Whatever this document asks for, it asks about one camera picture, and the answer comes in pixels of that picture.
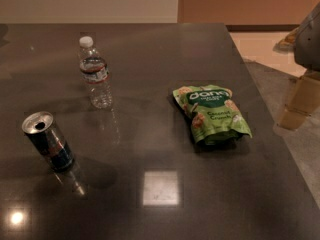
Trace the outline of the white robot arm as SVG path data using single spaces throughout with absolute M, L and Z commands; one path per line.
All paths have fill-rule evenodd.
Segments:
M 320 107 L 320 3 L 299 26 L 294 60 L 306 72 L 291 87 L 278 119 L 278 125 L 289 130 L 299 128 Z

